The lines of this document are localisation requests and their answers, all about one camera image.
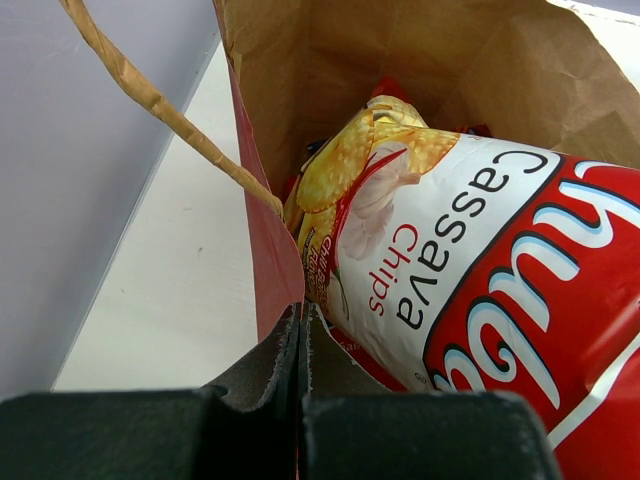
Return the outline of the red white cassava chip bag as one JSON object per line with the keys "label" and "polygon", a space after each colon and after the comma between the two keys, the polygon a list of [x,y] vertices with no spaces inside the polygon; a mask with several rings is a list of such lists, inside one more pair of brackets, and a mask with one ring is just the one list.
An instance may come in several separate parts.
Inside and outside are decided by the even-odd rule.
{"label": "red white cassava chip bag", "polygon": [[506,390],[568,479],[639,475],[639,173],[380,95],[285,204],[307,296],[384,385]]}

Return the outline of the red brown paper bag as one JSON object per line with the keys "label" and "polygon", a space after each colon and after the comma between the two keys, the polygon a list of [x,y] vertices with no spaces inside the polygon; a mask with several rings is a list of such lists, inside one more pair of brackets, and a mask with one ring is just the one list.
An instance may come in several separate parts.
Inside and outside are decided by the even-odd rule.
{"label": "red brown paper bag", "polygon": [[639,94],[589,27],[547,1],[218,1],[240,158],[230,160],[66,1],[87,45],[132,100],[245,191],[259,341],[306,293],[285,204],[306,145],[339,133],[370,99],[396,97],[432,129],[538,147],[639,173]]}

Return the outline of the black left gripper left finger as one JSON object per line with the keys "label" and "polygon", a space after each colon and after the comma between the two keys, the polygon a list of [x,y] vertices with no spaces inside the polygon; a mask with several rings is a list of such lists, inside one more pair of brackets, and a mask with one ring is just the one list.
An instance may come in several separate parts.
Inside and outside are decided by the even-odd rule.
{"label": "black left gripper left finger", "polygon": [[301,307],[195,389],[1,403],[4,479],[293,479]]}

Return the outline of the blue Doritos chip bag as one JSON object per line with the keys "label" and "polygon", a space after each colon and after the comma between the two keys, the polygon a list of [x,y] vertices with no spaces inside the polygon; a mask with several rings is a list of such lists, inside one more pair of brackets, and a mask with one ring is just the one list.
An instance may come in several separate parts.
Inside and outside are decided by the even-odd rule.
{"label": "blue Doritos chip bag", "polygon": [[317,140],[306,145],[306,151],[309,156],[314,155],[327,143],[327,139]]}

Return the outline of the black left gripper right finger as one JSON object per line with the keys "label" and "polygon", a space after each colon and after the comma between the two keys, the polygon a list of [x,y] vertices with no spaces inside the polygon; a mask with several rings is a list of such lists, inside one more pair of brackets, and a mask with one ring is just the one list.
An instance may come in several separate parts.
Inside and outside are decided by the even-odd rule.
{"label": "black left gripper right finger", "polygon": [[299,341],[302,479],[559,479],[542,424],[506,393],[393,393],[305,303]]}

